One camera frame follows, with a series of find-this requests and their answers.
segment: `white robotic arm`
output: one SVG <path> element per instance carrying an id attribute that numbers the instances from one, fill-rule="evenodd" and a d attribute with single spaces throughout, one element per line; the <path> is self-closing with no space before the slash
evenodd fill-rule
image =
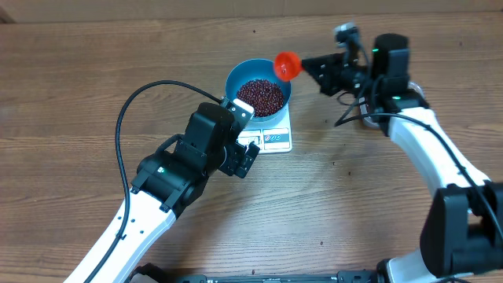
<path id="1" fill-rule="evenodd" d="M 447 137 L 435 118 L 433 110 L 423 107 L 406 108 L 399 114 L 426 123 L 439 133 L 477 185 L 483 186 L 484 181 L 489 180 L 484 173 L 477 170 L 463 156 L 449 137 Z M 449 184 L 456 184 L 461 188 L 470 186 L 466 178 L 460 174 L 459 169 L 449 157 L 440 141 L 422 126 L 405 119 L 391 117 L 388 134 L 391 140 L 400 146 L 413 162 L 423 180 L 428 184 L 432 197 L 435 195 L 437 189 L 446 188 Z"/>
<path id="2" fill-rule="evenodd" d="M 143 191 L 130 193 L 130 216 L 123 238 L 92 282 L 123 283 L 127 279 L 145 252 L 176 220 L 172 210 L 164 212 L 159 209 L 160 206 L 160 201 Z M 65 282 L 84 282 L 116 238 L 123 215 L 124 202 L 108 228 Z"/>
<path id="3" fill-rule="evenodd" d="M 426 123 L 439 133 L 478 186 L 484 186 L 484 181 L 489 181 L 489 178 L 470 164 L 447 137 L 439 126 L 433 110 L 422 107 L 407 108 L 399 114 Z M 389 122 L 388 134 L 391 140 L 403 149 L 420 172 L 423 180 L 428 184 L 432 197 L 437 189 L 446 188 L 450 184 L 461 188 L 470 186 L 447 154 L 446 149 L 430 131 L 408 120 L 392 117 Z M 428 271 L 420 249 L 408 255 L 391 259 L 386 268 L 390 283 L 429 283 L 442 280 Z M 471 274 L 458 274 L 456 277 L 467 275 Z"/>

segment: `orange scoop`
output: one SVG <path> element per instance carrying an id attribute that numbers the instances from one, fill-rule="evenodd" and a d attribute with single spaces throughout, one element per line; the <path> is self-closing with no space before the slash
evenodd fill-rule
<path id="1" fill-rule="evenodd" d="M 289 82 L 298 76 L 301 71 L 303 71 L 303 68 L 295 52 L 283 51 L 276 56 L 274 72 L 280 80 Z"/>

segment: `table surface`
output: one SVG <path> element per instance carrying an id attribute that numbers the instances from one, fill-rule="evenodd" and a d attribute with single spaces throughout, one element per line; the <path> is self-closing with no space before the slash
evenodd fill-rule
<path id="1" fill-rule="evenodd" d="M 331 30 L 349 20 L 367 50 L 382 33 L 410 37 L 410 75 L 443 129 L 502 181 L 501 13 L 3 24 L 0 281 L 63 281 L 105 230 L 123 199 L 116 118 L 138 87 L 176 79 L 221 96 L 229 71 L 249 58 L 333 53 Z M 361 123 L 334 128 L 345 106 L 307 75 L 292 89 L 292 152 L 260 156 L 246 179 L 215 173 L 141 263 L 219 276 L 318 274 L 372 269 L 418 246 L 431 198 L 407 156 Z M 202 101 L 176 86 L 138 96 L 123 122 L 130 180 Z"/>

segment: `wooden table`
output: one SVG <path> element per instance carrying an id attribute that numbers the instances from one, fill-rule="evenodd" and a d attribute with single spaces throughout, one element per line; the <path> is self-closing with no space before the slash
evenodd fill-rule
<path id="1" fill-rule="evenodd" d="M 149 20 L 0 25 L 0 281 L 60 282 L 123 199 L 114 151 L 120 107 L 158 79 L 224 94 L 229 71 L 281 50 L 334 52 L 354 20 L 369 50 L 410 37 L 409 72 L 444 130 L 495 181 L 503 167 L 501 13 Z M 210 275 L 372 269 L 413 251 L 431 198 L 406 155 L 301 75 L 290 104 L 293 151 L 260 156 L 246 179 L 217 172 L 141 263 Z M 130 180 L 140 160 L 183 132 L 203 97 L 146 91 L 123 123 Z M 473 278 L 502 281 L 503 273 Z"/>

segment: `blue bowl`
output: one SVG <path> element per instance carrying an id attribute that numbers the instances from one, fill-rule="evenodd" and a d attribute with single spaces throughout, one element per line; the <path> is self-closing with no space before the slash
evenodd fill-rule
<path id="1" fill-rule="evenodd" d="M 272 83 L 276 83 L 281 88 L 281 92 L 285 96 L 283 102 L 283 107 L 276 113 L 265 117 L 253 117 L 251 120 L 255 122 L 264 122 L 281 113 L 288 102 L 290 101 L 290 96 L 292 94 L 292 86 L 290 82 L 283 82 L 274 74 L 273 62 L 267 59 L 250 59 L 240 63 L 238 66 L 230 72 L 227 77 L 226 82 L 226 96 L 231 101 L 236 98 L 237 91 L 245 83 L 254 79 L 267 79 Z"/>

